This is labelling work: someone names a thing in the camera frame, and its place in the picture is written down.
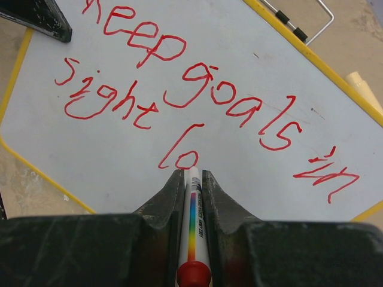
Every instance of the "red handwriting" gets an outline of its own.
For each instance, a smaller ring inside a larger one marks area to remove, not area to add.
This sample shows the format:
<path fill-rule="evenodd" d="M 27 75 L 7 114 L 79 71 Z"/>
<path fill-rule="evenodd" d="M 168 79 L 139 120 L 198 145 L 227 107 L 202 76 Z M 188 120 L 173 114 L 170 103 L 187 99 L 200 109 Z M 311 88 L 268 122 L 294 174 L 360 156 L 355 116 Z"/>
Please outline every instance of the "red handwriting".
<path fill-rule="evenodd" d="M 87 90 L 87 88 L 90 86 L 92 81 L 93 81 L 93 77 L 87 77 L 87 78 L 83 79 L 82 82 L 86 83 L 85 86 L 82 87 L 81 90 L 75 92 L 74 94 L 71 94 L 69 97 L 77 97 L 77 96 L 81 96 L 82 94 L 89 93 L 90 90 Z"/>
<path fill-rule="evenodd" d="M 119 107 L 121 107 L 124 103 L 126 103 L 128 100 L 132 100 L 131 103 L 130 103 L 130 108 L 129 108 L 128 112 L 126 113 L 126 115 L 124 115 L 122 117 L 123 120 L 125 120 L 130 115 L 130 113 L 133 110 L 134 103 L 136 102 L 136 99 L 135 99 L 134 96 L 132 96 L 132 92 L 133 92 L 134 87 L 137 85 L 137 83 L 138 83 L 138 81 L 135 80 L 134 83 L 131 85 L 127 95 L 125 96 L 125 98 L 123 100 L 121 100 L 118 104 L 116 104 L 116 106 L 114 106 L 113 109 L 112 109 L 112 111 L 114 112 Z"/>
<path fill-rule="evenodd" d="M 127 6 L 115 6 L 110 11 L 109 16 L 105 22 L 104 35 L 110 36 L 110 35 L 115 35 L 117 33 L 130 34 L 129 39 L 127 40 L 127 45 L 130 47 L 133 47 L 133 48 L 145 49 L 147 54 L 142 61 L 137 63 L 137 65 L 136 65 L 137 69 L 142 67 L 151 56 L 156 57 L 156 58 L 158 58 L 164 62 L 167 62 L 167 61 L 171 61 L 171 60 L 174 60 L 174 59 L 180 57 L 185 52 L 186 46 L 187 46 L 186 41 L 184 39 L 182 39 L 181 37 L 178 37 L 175 35 L 165 35 L 165 34 L 161 35 L 159 40 L 157 41 L 157 43 L 155 43 L 155 45 L 152 47 L 132 43 L 134 37 L 144 37 L 144 38 L 149 38 L 149 39 L 154 39 L 155 37 L 157 37 L 157 34 L 159 33 L 159 27 L 156 23 L 151 22 L 151 21 L 140 23 L 134 30 L 128 30 L 128 29 L 108 30 L 108 27 L 110 25 L 110 21 L 113 18 L 121 18 L 121 19 L 131 20 L 135 16 L 136 16 L 136 11 L 133 8 L 127 7 Z M 152 26 L 154 28 L 154 32 L 152 34 L 139 33 L 138 31 L 140 30 L 140 28 L 142 28 L 144 26 Z M 174 53 L 174 54 L 171 56 L 160 55 L 158 53 L 158 50 L 160 49 L 162 44 L 167 45 L 167 43 L 165 43 L 165 41 L 169 41 L 169 40 L 181 44 L 180 49 L 176 52 L 172 51 L 172 53 Z"/>
<path fill-rule="evenodd" d="M 164 158 L 160 161 L 160 163 L 158 164 L 158 168 L 159 169 L 165 169 L 169 166 L 162 166 L 162 164 L 164 163 L 164 161 L 166 161 L 166 159 L 169 157 L 169 155 L 172 153 L 172 151 L 177 147 L 177 145 L 183 140 L 183 138 L 188 134 L 189 131 L 191 131 L 193 128 L 195 127 L 203 127 L 205 126 L 205 124 L 192 124 L 190 127 L 188 127 L 186 129 L 186 131 L 181 135 L 181 137 L 179 139 L 177 139 L 177 141 L 175 142 L 175 144 L 173 144 L 172 148 L 168 151 L 168 153 L 164 156 Z M 179 166 L 178 163 L 180 162 L 180 160 L 189 155 L 189 154 L 194 154 L 194 157 L 195 157 L 195 160 L 194 160 L 194 163 L 193 165 L 189 166 L 189 167 L 184 167 L 184 166 Z M 178 160 L 175 162 L 175 167 L 178 168 L 178 169 L 189 169 L 195 165 L 197 165 L 197 162 L 198 162 L 198 153 L 196 151 L 189 151 L 185 154 L 181 154 L 179 157 L 178 157 Z"/>
<path fill-rule="evenodd" d="M 211 99 L 213 100 L 213 102 L 216 104 L 216 105 L 225 105 L 227 103 L 231 103 L 233 102 L 233 100 L 235 99 L 235 95 L 237 94 L 237 90 L 235 88 L 235 86 L 232 84 L 232 83 L 229 83 L 229 82 L 226 82 L 226 81 L 222 81 L 218 84 L 217 86 L 217 91 L 221 90 L 222 86 L 223 85 L 226 85 L 226 86 L 229 86 L 231 89 L 232 89 L 232 97 L 229 99 L 229 100 L 223 100 L 223 101 L 218 101 L 217 98 L 215 97 L 214 95 L 214 86 L 212 86 L 210 88 L 210 96 L 211 96 Z"/>
<path fill-rule="evenodd" d="M 79 62 L 78 60 L 76 60 L 76 59 L 69 58 L 69 60 L 71 60 L 72 62 L 75 62 L 75 63 L 77 63 L 77 64 L 80 64 L 80 62 Z M 69 60 L 68 60 L 68 58 L 64 58 L 64 62 L 71 68 L 71 71 L 72 71 L 72 72 L 71 72 L 69 78 L 67 78 L 66 80 L 62 81 L 61 83 L 57 82 L 57 80 L 54 79 L 54 83 L 55 83 L 56 85 L 58 85 L 58 86 L 63 86 L 63 85 L 65 85 L 66 83 L 68 83 L 70 80 L 73 79 L 74 74 L 76 73 L 74 67 L 73 67 L 72 64 L 69 62 Z"/>
<path fill-rule="evenodd" d="M 85 14 L 85 12 L 89 9 L 89 7 L 90 6 L 92 6 L 92 4 L 93 4 L 93 2 L 94 2 L 95 0 L 86 0 L 86 7 L 85 7 L 85 9 L 83 10 L 83 12 L 81 12 L 82 13 L 82 15 L 84 15 Z M 96 23 L 98 24 L 98 23 L 100 23 L 100 19 L 101 19 L 101 4 L 100 4 L 100 0 L 96 0 L 96 3 L 97 3 L 97 9 L 98 9 L 98 15 L 97 15 L 97 21 L 96 21 Z"/>
<path fill-rule="evenodd" d="M 288 109 L 290 109 L 290 108 L 293 106 L 293 104 L 294 104 L 294 102 L 295 102 L 295 100 L 296 100 L 297 97 L 296 97 L 296 96 L 286 96 L 286 98 L 287 98 L 287 99 L 291 99 L 291 101 L 290 101 L 290 103 L 287 105 L 287 107 L 284 108 L 283 111 L 281 111 L 281 112 L 280 112 L 280 113 L 279 113 L 273 120 L 271 120 L 267 125 L 265 125 L 264 128 L 262 128 L 262 129 L 258 132 L 258 135 L 260 135 L 260 136 L 264 135 L 264 134 L 265 134 L 265 130 L 267 130 L 267 129 L 268 129 L 268 128 L 269 128 L 269 127 L 276 121 L 276 120 L 278 120 L 280 117 L 282 117 L 283 114 L 285 114 L 285 113 L 288 111 Z M 265 144 L 263 143 L 263 141 L 262 141 L 262 138 L 259 139 L 259 144 L 260 144 L 262 147 L 264 147 L 264 148 L 266 148 L 266 149 L 268 149 L 268 150 L 270 150 L 270 151 L 280 151 L 280 150 L 282 150 L 282 149 L 286 149 L 286 148 L 288 148 L 288 147 L 291 145 L 291 139 L 289 139 L 289 138 L 283 136 L 282 133 L 283 133 L 288 127 L 290 127 L 290 126 L 292 126 L 292 125 L 296 126 L 296 128 L 297 128 L 297 130 L 298 130 L 299 133 L 302 132 L 302 128 L 300 127 L 299 123 L 297 123 L 296 121 L 292 121 L 292 122 L 286 124 L 286 125 L 285 125 L 285 126 L 284 126 L 284 127 L 277 133 L 277 134 L 276 134 L 276 136 L 277 136 L 278 138 L 283 139 L 284 141 L 287 142 L 284 146 L 280 146 L 280 147 L 277 147 L 277 148 L 272 148 L 271 146 L 267 146 L 267 145 L 265 145 Z"/>
<path fill-rule="evenodd" d="M 138 120 L 139 120 L 140 118 L 142 118 L 144 115 L 146 115 L 146 114 L 148 114 L 148 113 L 150 113 L 150 112 L 158 112 L 158 109 L 157 109 L 157 107 L 156 107 L 156 103 L 153 102 L 153 103 L 150 105 L 149 108 L 143 108 L 143 107 L 141 107 L 141 106 L 139 106 L 139 105 L 137 105 L 137 108 L 140 109 L 140 110 L 142 110 L 142 111 L 144 111 L 144 112 L 142 112 L 142 113 L 136 118 L 136 120 L 134 121 L 133 125 L 134 125 L 135 127 L 139 128 L 139 129 L 150 130 L 151 127 L 143 127 L 143 126 L 140 126 L 137 122 L 138 122 Z"/>
<path fill-rule="evenodd" d="M 246 101 L 250 101 L 250 100 L 255 100 L 258 102 L 258 105 L 248 109 L 247 111 L 244 111 L 244 112 L 239 112 L 239 113 L 232 113 L 232 110 L 238 106 L 240 103 L 242 102 L 246 102 Z M 261 99 L 258 99 L 257 97 L 245 97 L 244 99 L 241 99 L 239 101 L 237 101 L 234 105 L 232 105 L 227 111 L 226 111 L 226 115 L 230 116 L 230 117 L 240 117 L 242 115 L 248 115 L 247 118 L 239 125 L 239 127 L 243 127 L 245 125 L 245 123 L 247 123 L 250 118 L 254 115 L 255 112 L 259 111 L 260 108 L 262 106 L 262 100 Z"/>
<path fill-rule="evenodd" d="M 130 12 L 130 15 L 125 15 L 125 14 L 122 14 L 123 12 L 125 11 L 128 11 Z M 115 6 L 109 13 L 109 16 L 107 18 L 107 21 L 105 22 L 105 25 L 104 25 L 104 35 L 114 35 L 114 34 L 117 34 L 117 33 L 128 33 L 128 34 L 132 34 L 132 31 L 131 30 L 126 30 L 126 29 L 117 29 L 115 31 L 107 31 L 108 30 L 108 26 L 109 26 L 109 22 L 110 20 L 113 18 L 113 17 L 119 17 L 119 18 L 123 18 L 123 19 L 133 19 L 134 17 L 136 16 L 136 11 L 131 8 L 131 7 L 127 7 L 127 6 Z"/>
<path fill-rule="evenodd" d="M 103 89 L 108 89 L 110 92 L 108 94 L 103 94 L 101 93 L 101 91 Z M 65 113 L 67 114 L 67 116 L 71 117 L 71 118 L 76 118 L 78 120 L 88 120 L 90 118 L 93 118 L 95 117 L 96 115 L 99 115 L 101 114 L 102 112 L 104 112 L 104 110 L 108 107 L 108 105 L 115 99 L 115 97 L 117 97 L 117 90 L 112 88 L 112 87 L 109 87 L 107 85 L 102 85 L 99 87 L 99 89 L 97 90 L 97 95 L 100 96 L 100 97 L 103 97 L 104 99 L 109 99 L 109 101 L 98 111 L 98 112 L 95 112 L 93 113 L 92 115 L 88 115 L 86 117 L 81 117 L 81 116 L 78 116 L 78 115 L 72 115 L 68 112 L 68 108 L 75 102 L 81 100 L 82 98 L 84 98 L 85 96 L 80 96 L 80 97 L 76 97 L 75 99 L 72 99 L 71 101 L 69 101 L 65 107 L 64 107 L 64 111 Z"/>
<path fill-rule="evenodd" d="M 316 158 L 314 158 L 314 159 L 312 159 L 312 160 L 309 160 L 309 162 L 310 162 L 310 163 L 315 163 L 315 162 L 318 162 L 318 161 L 327 161 L 326 158 L 331 157 L 331 156 L 334 154 L 335 149 L 336 149 L 336 146 L 334 146 L 334 147 L 332 148 L 330 154 L 324 156 L 325 158 L 318 158 L 318 157 L 316 157 Z M 296 175 L 293 175 L 293 177 L 294 177 L 294 178 L 317 178 L 317 180 L 314 181 L 314 183 L 312 184 L 313 187 L 316 186 L 316 185 L 318 185 L 318 184 L 321 184 L 321 183 L 323 183 L 323 182 L 326 182 L 326 181 L 329 181 L 329 180 L 331 180 L 331 179 L 334 179 L 334 178 L 337 178 L 337 177 L 341 177 L 341 176 L 346 176 L 346 177 L 350 177 L 350 178 L 352 178 L 352 180 L 351 180 L 349 183 L 347 183 L 347 184 L 345 184 L 345 185 L 339 187 L 338 189 L 336 189 L 336 190 L 334 190 L 334 191 L 332 191 L 332 192 L 330 192 L 330 193 L 328 194 L 328 196 L 327 196 L 327 202 L 330 204 L 330 203 L 331 203 L 331 200 L 332 200 L 332 195 L 338 193 L 338 192 L 341 191 L 342 189 L 344 189 L 344 188 L 348 187 L 349 185 L 353 184 L 355 181 L 357 181 L 357 180 L 360 178 L 360 176 L 358 176 L 358 175 L 356 175 L 356 174 L 353 174 L 353 173 L 346 173 L 347 167 L 344 167 L 344 168 L 343 168 L 340 172 L 338 172 L 338 173 L 329 173 L 329 174 L 326 174 L 326 175 L 313 175 L 314 173 L 319 172 L 319 171 L 321 171 L 321 170 L 324 170 L 324 169 L 328 168 L 329 166 L 331 166 L 331 165 L 333 165 L 333 164 L 334 164 L 334 162 L 332 162 L 332 163 L 327 163 L 327 164 L 325 164 L 325 165 L 323 165 L 323 166 L 321 166 L 321 167 L 318 167 L 318 168 L 316 168 L 316 169 L 310 170 L 310 171 L 308 171 L 308 172 L 302 172 L 302 173 L 298 173 L 298 174 L 296 174 Z"/>
<path fill-rule="evenodd" d="M 203 67 L 204 70 L 205 70 L 205 73 L 201 76 L 198 76 L 198 77 L 188 77 L 188 74 L 194 70 L 194 69 L 197 69 L 198 67 Z M 167 90 L 163 93 L 163 96 L 162 96 L 162 100 L 164 101 L 164 103 L 166 103 L 167 105 L 169 106 L 172 106 L 173 108 L 178 108 L 178 109 L 183 109 L 183 108 L 186 108 L 187 106 L 189 106 L 190 103 L 192 103 L 192 101 L 194 101 L 195 99 L 197 99 L 197 97 L 203 92 L 203 90 L 207 87 L 207 85 L 209 84 L 209 81 L 212 81 L 213 80 L 213 75 L 210 73 L 209 71 L 209 68 L 207 67 L 206 64 L 204 63 L 197 63 L 197 64 L 194 64 L 193 66 L 189 67 L 186 69 L 185 73 L 182 75 L 182 80 L 184 81 L 191 81 L 191 82 L 195 82 L 195 81 L 199 81 L 199 80 L 204 80 L 203 82 L 203 85 L 202 87 L 198 90 L 198 92 L 190 99 L 188 100 L 185 104 L 183 105 L 176 105 L 174 103 L 170 103 L 167 99 L 166 99 L 166 94 L 167 94 Z"/>

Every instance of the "black object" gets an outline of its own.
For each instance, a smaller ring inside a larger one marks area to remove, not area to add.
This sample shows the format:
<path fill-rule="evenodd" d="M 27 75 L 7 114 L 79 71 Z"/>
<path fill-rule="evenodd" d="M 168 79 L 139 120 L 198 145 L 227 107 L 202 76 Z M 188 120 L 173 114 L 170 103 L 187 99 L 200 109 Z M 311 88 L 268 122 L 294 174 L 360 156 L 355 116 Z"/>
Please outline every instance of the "black object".
<path fill-rule="evenodd" d="M 275 16 L 285 25 L 288 21 L 290 21 L 290 19 L 281 10 L 278 10 L 278 12 L 275 13 Z"/>
<path fill-rule="evenodd" d="M 72 28 L 54 0 L 0 0 L 0 17 L 62 42 L 72 38 Z"/>
<path fill-rule="evenodd" d="M 202 196 L 214 287 L 383 286 L 383 234 L 355 223 L 263 222 L 209 171 Z M 0 223 L 1 286 L 174 286 L 184 172 L 135 213 Z"/>
<path fill-rule="evenodd" d="M 5 213 L 4 203 L 2 202 L 2 197 L 0 194 L 0 220 L 5 220 L 7 218 L 7 214 Z"/>
<path fill-rule="evenodd" d="M 307 40 L 307 35 L 299 28 L 293 31 L 294 35 L 296 35 L 303 43 Z"/>

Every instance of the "rainbow label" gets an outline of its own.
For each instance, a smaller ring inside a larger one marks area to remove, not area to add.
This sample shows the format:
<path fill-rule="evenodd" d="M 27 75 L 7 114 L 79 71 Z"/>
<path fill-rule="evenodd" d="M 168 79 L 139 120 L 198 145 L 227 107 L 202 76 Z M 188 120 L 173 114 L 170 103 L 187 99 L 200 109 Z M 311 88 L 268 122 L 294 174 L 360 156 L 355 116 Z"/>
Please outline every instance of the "rainbow label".
<path fill-rule="evenodd" d="M 187 261 L 196 259 L 196 192 L 190 194 L 189 248 Z"/>

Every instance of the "yellow whiteboard frame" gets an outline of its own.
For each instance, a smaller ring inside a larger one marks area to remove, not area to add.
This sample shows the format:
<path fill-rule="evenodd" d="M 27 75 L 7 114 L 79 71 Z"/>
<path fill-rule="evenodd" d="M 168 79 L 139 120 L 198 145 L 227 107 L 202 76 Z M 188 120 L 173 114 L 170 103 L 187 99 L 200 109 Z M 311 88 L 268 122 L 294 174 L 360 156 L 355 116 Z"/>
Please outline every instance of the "yellow whiteboard frame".
<path fill-rule="evenodd" d="M 250 6 L 260 17 L 263 18 L 266 22 L 268 22 L 277 32 L 279 32 L 291 45 L 293 45 L 301 54 L 303 54 L 313 65 L 315 65 L 330 81 L 336 84 L 347 96 L 349 96 L 359 107 L 361 107 L 366 113 L 368 113 L 378 124 L 383 127 L 383 115 L 378 112 L 372 105 L 368 103 L 362 96 L 360 96 L 352 87 L 350 87 L 335 71 L 333 71 L 329 66 L 327 66 L 309 47 L 307 47 L 300 39 L 298 39 L 291 30 L 285 27 L 272 13 L 270 13 L 261 3 L 257 0 L 243 0 L 248 6 Z M 16 63 L 14 65 L 10 81 L 8 83 L 8 87 L 5 91 L 4 100 L 2 101 L 0 107 L 0 123 L 4 117 L 5 110 L 7 108 L 8 102 L 11 98 L 12 91 L 14 85 L 17 80 L 17 76 L 19 75 L 20 69 L 22 67 L 22 63 L 24 61 L 25 54 L 28 50 L 29 43 L 32 39 L 33 30 L 27 28 L 24 36 L 24 40 L 20 47 L 19 53 L 17 55 Z M 15 158 L 18 158 L 21 162 L 23 162 L 27 167 L 36 171 L 41 177 L 43 177 L 46 181 L 51 183 L 58 190 L 66 194 L 73 201 L 77 202 L 80 206 L 88 210 L 90 213 L 96 213 L 92 208 L 88 205 L 84 204 L 81 200 L 76 198 L 73 194 L 68 192 L 66 189 L 61 187 L 54 180 L 45 175 L 42 171 L 38 170 L 28 161 L 26 161 L 23 157 L 18 155 L 15 151 L 13 151 L 7 144 L 4 142 L 1 134 L 0 134 L 0 144 L 10 152 Z M 376 205 L 372 206 L 365 212 L 356 216 L 352 221 L 363 221 L 367 217 L 371 216 L 375 212 L 383 209 L 383 200 Z"/>

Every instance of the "metal handle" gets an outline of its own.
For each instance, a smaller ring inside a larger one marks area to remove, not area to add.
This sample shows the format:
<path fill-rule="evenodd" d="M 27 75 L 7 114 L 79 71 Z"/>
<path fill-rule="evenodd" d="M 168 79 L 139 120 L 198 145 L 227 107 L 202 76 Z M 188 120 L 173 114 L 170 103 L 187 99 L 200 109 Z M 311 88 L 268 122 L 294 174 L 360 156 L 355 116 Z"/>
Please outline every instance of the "metal handle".
<path fill-rule="evenodd" d="M 331 23 L 334 22 L 334 19 L 335 19 L 334 14 L 331 12 L 328 6 L 325 3 L 323 3 L 322 0 L 316 0 L 316 1 L 319 3 L 322 9 L 327 13 L 327 15 L 330 16 L 330 21 L 328 21 L 313 37 L 311 37 L 311 39 L 307 40 L 306 45 L 311 44 L 313 40 L 317 39 L 318 36 L 321 35 L 331 25 Z M 278 10 L 273 5 L 271 5 L 267 0 L 261 0 L 261 2 L 264 3 L 265 6 L 267 6 L 268 9 L 270 9 L 274 13 L 278 12 Z M 288 21 L 286 25 L 292 30 L 296 29 L 296 27 L 290 21 Z"/>

